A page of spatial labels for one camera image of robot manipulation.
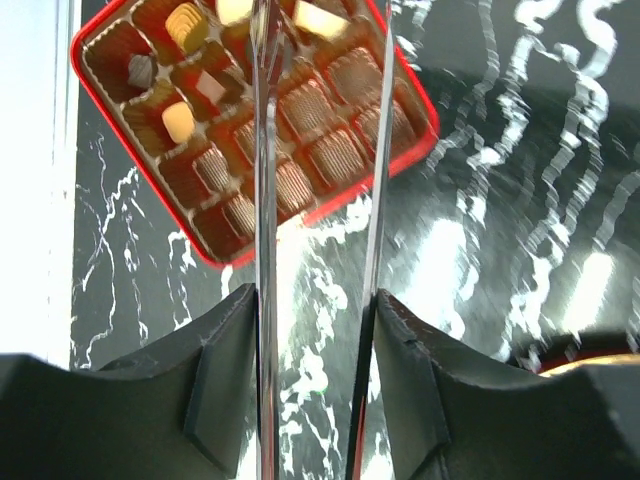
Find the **dark round chocolate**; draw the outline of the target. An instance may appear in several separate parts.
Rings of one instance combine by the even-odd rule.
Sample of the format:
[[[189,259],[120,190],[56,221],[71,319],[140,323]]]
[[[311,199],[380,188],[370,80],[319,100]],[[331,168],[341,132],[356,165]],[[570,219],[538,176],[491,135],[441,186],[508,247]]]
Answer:
[[[128,84],[142,90],[149,89],[156,77],[157,66],[152,56],[134,54],[128,64]]]

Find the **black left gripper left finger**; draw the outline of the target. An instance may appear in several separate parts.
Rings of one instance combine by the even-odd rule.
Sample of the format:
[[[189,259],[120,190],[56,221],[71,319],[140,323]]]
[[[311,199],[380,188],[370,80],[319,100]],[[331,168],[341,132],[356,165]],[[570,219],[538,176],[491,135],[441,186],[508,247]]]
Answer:
[[[2,477],[235,477],[255,296],[245,284],[188,325],[97,371],[3,355]]]

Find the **white rectangular chocolate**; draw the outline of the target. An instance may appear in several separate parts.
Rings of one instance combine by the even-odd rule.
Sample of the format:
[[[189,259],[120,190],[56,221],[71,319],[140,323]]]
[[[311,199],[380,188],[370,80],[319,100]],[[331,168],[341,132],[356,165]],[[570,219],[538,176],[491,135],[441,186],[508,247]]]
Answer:
[[[346,19],[306,1],[296,2],[293,22],[299,29],[325,40],[340,36],[349,26]]]
[[[216,0],[216,15],[223,26],[247,19],[253,9],[253,0]]]

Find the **white oval chocolate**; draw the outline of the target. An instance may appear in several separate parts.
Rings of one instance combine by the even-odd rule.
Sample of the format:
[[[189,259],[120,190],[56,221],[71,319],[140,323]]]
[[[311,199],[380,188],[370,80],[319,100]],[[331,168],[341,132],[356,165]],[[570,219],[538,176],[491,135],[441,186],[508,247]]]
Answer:
[[[168,106],[161,114],[162,122],[171,140],[181,144],[193,135],[196,125],[190,107],[184,101]]]

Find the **cream square chocolate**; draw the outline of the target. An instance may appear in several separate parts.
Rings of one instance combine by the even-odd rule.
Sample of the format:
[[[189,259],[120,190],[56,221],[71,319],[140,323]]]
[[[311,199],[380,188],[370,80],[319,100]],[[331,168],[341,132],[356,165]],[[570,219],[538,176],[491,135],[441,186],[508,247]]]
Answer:
[[[187,54],[205,42],[209,27],[204,13],[193,3],[178,5],[167,17],[165,29],[178,47]]]

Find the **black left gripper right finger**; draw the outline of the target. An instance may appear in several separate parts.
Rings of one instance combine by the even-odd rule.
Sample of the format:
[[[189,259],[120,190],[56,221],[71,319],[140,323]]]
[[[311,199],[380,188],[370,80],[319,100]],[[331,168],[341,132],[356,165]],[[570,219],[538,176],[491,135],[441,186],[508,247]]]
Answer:
[[[377,295],[373,346],[399,479],[635,479],[639,369],[544,377],[496,361]]]

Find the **brown striped rectangular chocolate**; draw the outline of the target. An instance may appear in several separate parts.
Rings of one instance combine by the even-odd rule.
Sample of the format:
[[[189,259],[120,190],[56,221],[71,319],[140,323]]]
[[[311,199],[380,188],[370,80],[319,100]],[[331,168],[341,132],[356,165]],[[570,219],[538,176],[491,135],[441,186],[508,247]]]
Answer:
[[[201,72],[195,88],[212,105],[216,105],[226,93],[226,88],[206,71]]]

